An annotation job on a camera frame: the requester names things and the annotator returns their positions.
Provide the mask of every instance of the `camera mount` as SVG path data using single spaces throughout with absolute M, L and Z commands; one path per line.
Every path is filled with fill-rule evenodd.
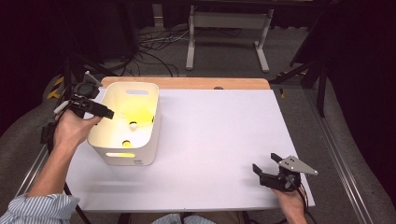
M 84 118 L 85 113 L 90 113 L 101 118 L 113 119 L 114 112 L 112 110 L 92 100 L 99 94 L 99 87 L 101 86 L 102 83 L 92 76 L 90 72 L 86 72 L 83 81 L 72 86 L 72 95 L 68 97 L 69 99 L 59 104 L 53 113 L 60 115 L 66 109 L 70 109 L 80 118 Z M 41 144 L 52 144 L 57 124 L 58 121 L 52 119 L 42 126 Z

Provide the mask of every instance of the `wooden surface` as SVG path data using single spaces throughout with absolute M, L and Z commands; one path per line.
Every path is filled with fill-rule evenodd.
M 264 78 L 221 78 L 221 77 L 105 77 L 103 88 L 113 82 L 151 82 L 160 89 L 210 90 L 222 87 L 224 90 L 271 90 Z

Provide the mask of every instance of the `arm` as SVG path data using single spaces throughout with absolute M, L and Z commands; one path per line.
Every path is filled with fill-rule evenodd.
M 81 119 L 66 110 L 55 130 L 54 148 L 27 197 L 62 194 L 70 161 L 101 118 Z
M 289 224 L 306 224 L 304 216 L 304 204 L 300 194 L 294 192 L 282 192 L 272 189 L 279 200 L 280 208 Z

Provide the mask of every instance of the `white table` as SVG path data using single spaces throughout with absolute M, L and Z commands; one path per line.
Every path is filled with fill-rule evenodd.
M 256 163 L 265 173 L 277 173 L 271 152 L 297 156 L 273 91 L 160 90 L 160 104 L 160 139 L 150 166 L 111 166 L 87 142 L 78 148 L 66 181 L 83 210 L 279 207 L 276 196 L 252 172 Z M 302 178 L 310 205 L 315 205 Z

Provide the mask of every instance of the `striped shirt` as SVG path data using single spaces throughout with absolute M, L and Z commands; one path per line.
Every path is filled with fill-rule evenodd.
M 70 223 L 70 217 L 79 199 L 65 194 L 29 197 L 21 195 L 13 199 L 8 210 L 0 217 L 0 224 L 59 224 Z M 184 218 L 185 224 L 216 224 L 204 217 Z M 179 214 L 158 218 L 152 224 L 182 224 Z

